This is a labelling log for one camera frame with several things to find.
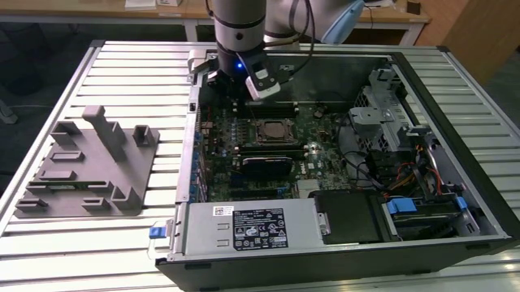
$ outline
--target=blue plastic latch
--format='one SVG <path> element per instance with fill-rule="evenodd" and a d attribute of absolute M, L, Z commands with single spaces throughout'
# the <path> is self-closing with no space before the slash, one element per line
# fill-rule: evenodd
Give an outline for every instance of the blue plastic latch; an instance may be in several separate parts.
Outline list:
<path fill-rule="evenodd" d="M 387 203 L 387 208 L 390 208 L 391 214 L 396 214 L 398 213 L 396 204 L 392 201 Z"/>
<path fill-rule="evenodd" d="M 152 227 L 149 237 L 150 239 L 166 238 L 166 227 Z"/>
<path fill-rule="evenodd" d="M 462 196 L 458 197 L 458 204 L 462 210 L 468 209 L 468 204 Z"/>
<path fill-rule="evenodd" d="M 416 212 L 418 207 L 411 198 L 394 199 L 387 203 L 391 214 L 402 212 Z"/>

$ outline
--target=table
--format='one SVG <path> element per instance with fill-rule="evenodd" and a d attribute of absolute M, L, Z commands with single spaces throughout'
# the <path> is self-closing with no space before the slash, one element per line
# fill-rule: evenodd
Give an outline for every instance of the table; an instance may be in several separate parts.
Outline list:
<path fill-rule="evenodd" d="M 213 25 L 205 0 L 184 0 L 180 7 L 158 6 L 157 10 L 125 11 L 126 0 L 2 0 L 0 21 L 26 23 L 78 24 L 181 24 L 188 41 L 198 41 L 197 26 Z M 406 12 L 407 0 L 396 7 L 372 9 L 363 13 L 359 29 L 406 30 L 402 45 L 412 46 L 424 25 L 431 21 L 426 13 Z"/>
<path fill-rule="evenodd" d="M 0 199 L 0 291 L 181 292 L 154 267 L 149 228 L 176 214 L 180 160 L 190 98 L 188 56 L 213 43 L 109 41 L 92 47 Z M 317 50 L 399 51 L 448 115 L 463 140 L 520 215 L 520 133 L 450 53 L 436 47 L 329 46 Z M 105 105 L 124 128 L 161 128 L 161 143 L 145 198 L 136 217 L 19 219 L 15 204 L 47 155 L 49 132 L 59 120 L 79 120 L 88 105 Z M 418 105 L 411 105 L 419 113 Z M 519 291 L 519 249 L 466 260 L 438 273 L 256 288 L 251 291 L 348 290 Z"/>

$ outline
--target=motherboard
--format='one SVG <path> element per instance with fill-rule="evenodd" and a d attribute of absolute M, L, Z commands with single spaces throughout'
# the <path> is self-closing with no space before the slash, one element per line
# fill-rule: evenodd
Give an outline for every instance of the motherboard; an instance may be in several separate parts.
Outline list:
<path fill-rule="evenodd" d="M 204 112 L 209 201 L 307 198 L 313 190 L 350 188 L 337 144 L 344 114 L 320 103 L 268 108 L 233 104 Z"/>

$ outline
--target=wooden table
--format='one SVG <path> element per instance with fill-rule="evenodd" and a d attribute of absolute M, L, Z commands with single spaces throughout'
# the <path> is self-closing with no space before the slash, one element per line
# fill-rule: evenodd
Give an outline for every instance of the wooden table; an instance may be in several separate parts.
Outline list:
<path fill-rule="evenodd" d="M 158 6 L 157 10 L 125 11 L 126 0 L 0 0 L 0 21 L 26 23 L 93 24 L 181 24 L 189 41 L 198 41 L 197 26 L 213 25 L 205 0 L 184 0 L 180 7 Z M 359 29 L 406 30 L 403 45 L 414 45 L 427 14 L 406 12 L 407 0 L 396 7 L 366 11 L 356 26 Z"/>

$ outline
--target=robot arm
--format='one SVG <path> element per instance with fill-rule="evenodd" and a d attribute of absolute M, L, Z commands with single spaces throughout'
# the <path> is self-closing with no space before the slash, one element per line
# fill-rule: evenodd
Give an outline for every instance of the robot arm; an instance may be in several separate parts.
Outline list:
<path fill-rule="evenodd" d="M 297 41 L 296 35 L 307 30 L 313 11 L 315 27 L 307 30 L 307 35 L 325 43 L 343 43 L 362 15 L 364 1 L 215 0 L 213 6 L 209 12 L 215 17 L 220 70 L 244 80 L 253 99 L 263 100 L 280 92 L 281 82 L 287 81 L 280 80 L 279 70 L 271 65 L 265 34 L 279 40 Z"/>

